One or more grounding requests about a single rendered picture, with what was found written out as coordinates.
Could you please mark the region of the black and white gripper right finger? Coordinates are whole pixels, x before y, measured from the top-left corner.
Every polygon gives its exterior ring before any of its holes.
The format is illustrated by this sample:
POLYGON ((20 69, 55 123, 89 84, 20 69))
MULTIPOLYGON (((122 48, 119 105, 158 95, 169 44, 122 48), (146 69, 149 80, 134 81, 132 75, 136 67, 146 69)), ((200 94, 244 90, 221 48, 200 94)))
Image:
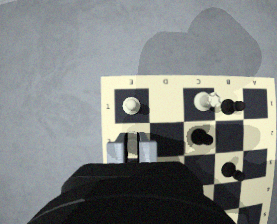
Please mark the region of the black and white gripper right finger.
POLYGON ((148 140, 145 132, 137 132, 138 163, 157 162, 157 142, 148 140))

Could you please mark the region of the white chess rook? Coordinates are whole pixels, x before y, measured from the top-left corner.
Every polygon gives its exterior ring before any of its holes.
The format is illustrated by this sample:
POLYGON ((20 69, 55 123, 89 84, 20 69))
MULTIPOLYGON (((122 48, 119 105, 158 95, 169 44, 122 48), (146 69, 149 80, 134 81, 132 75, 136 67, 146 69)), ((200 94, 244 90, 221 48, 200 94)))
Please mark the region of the white chess rook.
POLYGON ((194 98, 194 105, 199 111, 207 111, 211 107, 218 107, 222 103, 222 97, 219 97, 218 92, 212 92, 210 94, 206 92, 198 93, 194 98))

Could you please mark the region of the white pawn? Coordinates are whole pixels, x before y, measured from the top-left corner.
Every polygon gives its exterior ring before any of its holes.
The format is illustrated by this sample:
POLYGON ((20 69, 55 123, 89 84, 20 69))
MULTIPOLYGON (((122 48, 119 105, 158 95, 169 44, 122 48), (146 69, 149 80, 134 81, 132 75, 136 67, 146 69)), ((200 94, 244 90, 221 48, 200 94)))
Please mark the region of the white pawn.
POLYGON ((129 97, 124 101, 123 109, 127 114, 136 114, 140 109, 140 102, 134 97, 129 97))

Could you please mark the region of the cream and black chessboard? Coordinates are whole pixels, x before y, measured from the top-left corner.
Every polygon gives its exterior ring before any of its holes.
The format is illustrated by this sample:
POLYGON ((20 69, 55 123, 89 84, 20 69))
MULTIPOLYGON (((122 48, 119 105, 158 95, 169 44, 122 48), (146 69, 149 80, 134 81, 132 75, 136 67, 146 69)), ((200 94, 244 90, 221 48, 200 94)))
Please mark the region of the cream and black chessboard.
POLYGON ((276 151, 274 78, 197 75, 101 77, 103 163, 106 143, 122 132, 145 132, 157 142, 158 162, 180 161, 203 184, 204 195, 216 202, 237 224, 267 224, 276 151), (226 115, 221 105, 199 111, 194 98, 218 92, 222 101, 243 101, 243 111, 226 115), (124 101, 140 102, 127 114, 124 101), (213 137, 211 145, 191 140, 195 129, 213 137), (240 182, 221 168, 232 162, 244 172, 240 182))

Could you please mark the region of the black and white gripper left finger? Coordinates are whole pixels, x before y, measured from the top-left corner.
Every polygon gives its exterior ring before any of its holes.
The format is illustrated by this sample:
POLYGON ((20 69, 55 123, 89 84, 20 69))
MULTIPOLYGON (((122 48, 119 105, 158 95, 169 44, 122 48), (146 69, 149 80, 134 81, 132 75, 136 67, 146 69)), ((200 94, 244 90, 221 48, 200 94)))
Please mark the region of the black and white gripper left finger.
POLYGON ((106 143, 107 163, 128 162, 127 141, 128 133, 122 132, 118 135, 115 141, 108 141, 106 143))

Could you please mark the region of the black pawn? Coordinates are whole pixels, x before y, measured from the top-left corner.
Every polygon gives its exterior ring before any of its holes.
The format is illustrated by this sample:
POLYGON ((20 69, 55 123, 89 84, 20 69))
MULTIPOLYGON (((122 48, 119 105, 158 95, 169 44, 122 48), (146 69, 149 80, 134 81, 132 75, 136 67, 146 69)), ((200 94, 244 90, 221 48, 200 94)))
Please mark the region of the black pawn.
POLYGON ((213 137, 200 128, 191 133, 191 140, 196 145, 211 145, 213 143, 213 137))
POLYGON ((233 176, 237 181, 243 181, 245 179, 245 174, 240 170, 236 170, 236 166, 232 162, 226 162, 221 168, 221 173, 227 178, 233 176))
POLYGON ((245 103, 243 101, 233 101, 231 99, 225 99, 221 103, 221 111, 226 115, 231 115, 234 111, 243 111, 245 109, 245 103))

